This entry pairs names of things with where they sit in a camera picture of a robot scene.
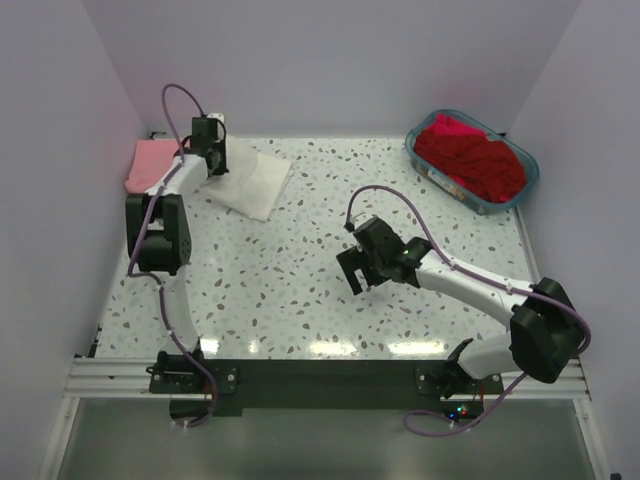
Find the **white t shirt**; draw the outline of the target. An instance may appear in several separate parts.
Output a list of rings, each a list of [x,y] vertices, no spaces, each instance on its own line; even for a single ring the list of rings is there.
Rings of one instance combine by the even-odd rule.
[[[241,139],[226,140],[228,173],[208,180],[201,191],[249,219],[266,222],[290,175],[290,160],[264,154]]]

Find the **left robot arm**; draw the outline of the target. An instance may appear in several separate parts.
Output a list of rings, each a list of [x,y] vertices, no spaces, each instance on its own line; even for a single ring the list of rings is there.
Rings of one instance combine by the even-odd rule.
[[[226,137],[223,115],[194,117],[191,134],[178,142],[168,172],[125,201],[127,275],[155,284],[163,338],[159,357],[184,358],[173,367],[171,378],[185,392],[200,390],[207,380],[186,292],[192,254],[186,203],[206,181],[228,172]]]

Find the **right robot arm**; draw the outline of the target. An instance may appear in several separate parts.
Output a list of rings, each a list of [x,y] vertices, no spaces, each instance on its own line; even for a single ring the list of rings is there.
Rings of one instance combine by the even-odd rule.
[[[432,374],[445,398],[469,392],[494,374],[521,371],[554,383],[588,346],[590,333],[564,288],[543,278],[532,284],[501,277],[443,254],[430,238],[403,241],[382,219],[345,225],[355,246],[337,261],[354,294],[388,281],[449,296],[499,322],[504,334],[466,339]]]

